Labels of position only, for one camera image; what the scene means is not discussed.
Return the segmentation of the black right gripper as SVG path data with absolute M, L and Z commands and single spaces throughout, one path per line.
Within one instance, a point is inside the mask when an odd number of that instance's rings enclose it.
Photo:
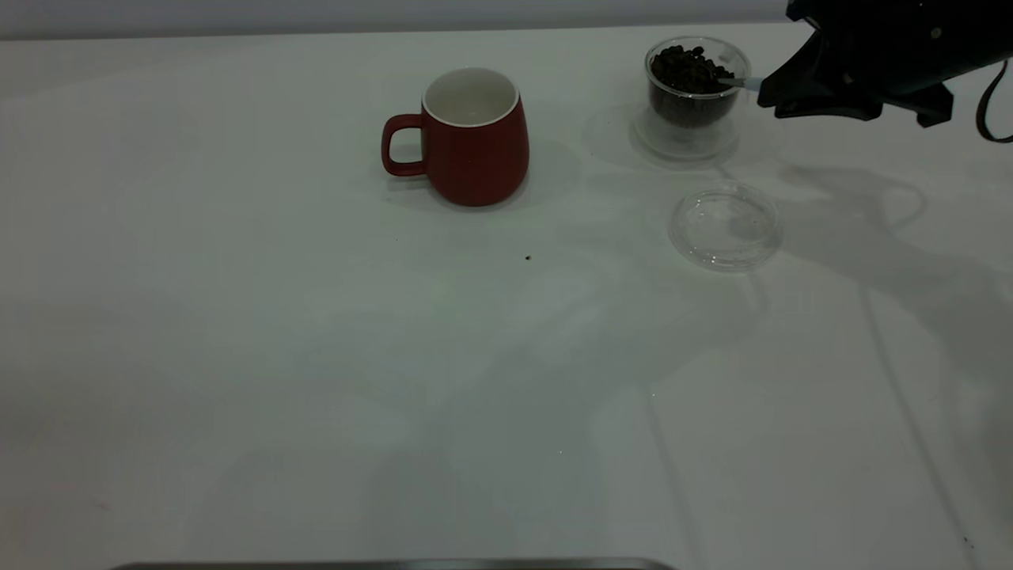
M 779 119 L 874 120 L 887 105 L 947 123 L 947 81 L 1011 57 L 1009 1 L 792 1 L 813 36 L 757 94 Z

